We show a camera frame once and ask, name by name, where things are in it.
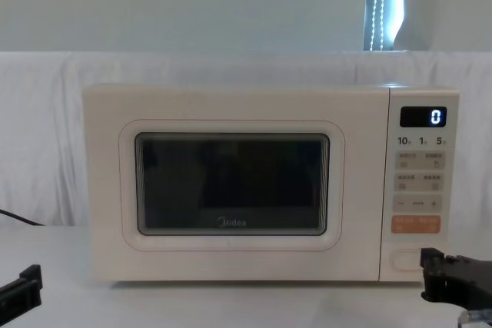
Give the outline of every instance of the black cable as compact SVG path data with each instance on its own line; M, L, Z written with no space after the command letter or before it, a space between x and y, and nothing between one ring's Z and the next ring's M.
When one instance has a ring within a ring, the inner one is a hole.
M25 219L23 217L18 216L17 214L13 214L10 211L0 209L0 214L6 215L7 217L14 218L16 220L20 220L21 222L31 224L32 226L44 226L44 224L33 222L32 220Z

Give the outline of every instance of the cream microwave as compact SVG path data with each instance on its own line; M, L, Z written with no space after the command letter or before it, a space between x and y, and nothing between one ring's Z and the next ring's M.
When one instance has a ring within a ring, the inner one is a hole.
M106 280L419 280L444 248L458 93L97 85L83 94Z

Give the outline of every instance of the white fabric backdrop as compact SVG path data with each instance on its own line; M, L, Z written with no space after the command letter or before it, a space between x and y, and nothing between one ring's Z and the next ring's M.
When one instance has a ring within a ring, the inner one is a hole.
M258 59L0 54L0 208L44 224L88 222L81 90L99 82L400 82L459 88L450 227L491 225L492 54L390 52ZM0 224L11 222L0 217Z

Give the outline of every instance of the microwave window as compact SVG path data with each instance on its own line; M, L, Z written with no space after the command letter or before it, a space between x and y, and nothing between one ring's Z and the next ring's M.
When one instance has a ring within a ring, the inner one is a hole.
M141 133L138 229L146 235L323 234L324 134Z

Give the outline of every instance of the white table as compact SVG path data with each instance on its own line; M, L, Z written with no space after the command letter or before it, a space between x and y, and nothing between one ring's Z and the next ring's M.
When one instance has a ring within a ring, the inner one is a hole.
M480 241L488 244L468 244ZM467 254L492 256L476 250ZM91 279L87 229L0 227L0 285L33 263L42 265L42 305L8 328L448 328L462 311L422 300L418 284L101 283Z

